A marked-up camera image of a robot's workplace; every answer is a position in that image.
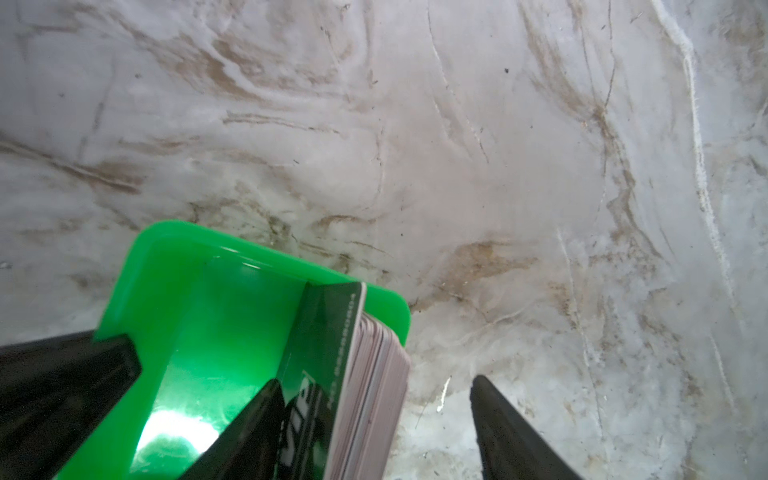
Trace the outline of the stack of credit cards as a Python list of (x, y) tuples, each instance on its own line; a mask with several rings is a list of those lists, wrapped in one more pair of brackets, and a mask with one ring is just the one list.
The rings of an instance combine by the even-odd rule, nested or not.
[(361, 314), (336, 403), (325, 479), (383, 477), (410, 368), (410, 358), (394, 331)]

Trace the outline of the dark green VIP credit card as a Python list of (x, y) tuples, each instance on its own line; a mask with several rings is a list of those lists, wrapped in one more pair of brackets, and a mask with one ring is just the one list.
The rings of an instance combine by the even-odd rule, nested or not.
[(277, 479), (330, 475), (339, 400), (366, 293), (361, 282), (305, 286), (277, 372), (286, 403)]

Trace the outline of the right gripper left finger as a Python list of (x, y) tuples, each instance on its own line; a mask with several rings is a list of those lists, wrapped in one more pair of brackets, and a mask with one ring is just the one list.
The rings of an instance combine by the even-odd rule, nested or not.
[(180, 479), (272, 479), (284, 415), (280, 383), (269, 380)]

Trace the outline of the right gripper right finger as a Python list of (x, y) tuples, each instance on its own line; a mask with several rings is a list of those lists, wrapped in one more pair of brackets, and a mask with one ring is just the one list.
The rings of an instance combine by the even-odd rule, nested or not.
[(470, 403), (485, 479), (580, 479), (486, 376)]

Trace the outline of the green plastic card tray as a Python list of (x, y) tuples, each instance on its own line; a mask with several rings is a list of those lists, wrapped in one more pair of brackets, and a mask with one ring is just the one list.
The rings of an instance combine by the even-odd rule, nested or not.
[(60, 477), (180, 477), (276, 376), (304, 287), (347, 281), (189, 222), (143, 230), (96, 331), (129, 336), (141, 375)]

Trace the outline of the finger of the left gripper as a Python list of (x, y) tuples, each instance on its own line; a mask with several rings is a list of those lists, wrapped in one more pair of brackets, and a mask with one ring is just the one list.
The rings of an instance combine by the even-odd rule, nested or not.
[(131, 339), (92, 331), (1, 348), (1, 477), (51, 479), (142, 373)]

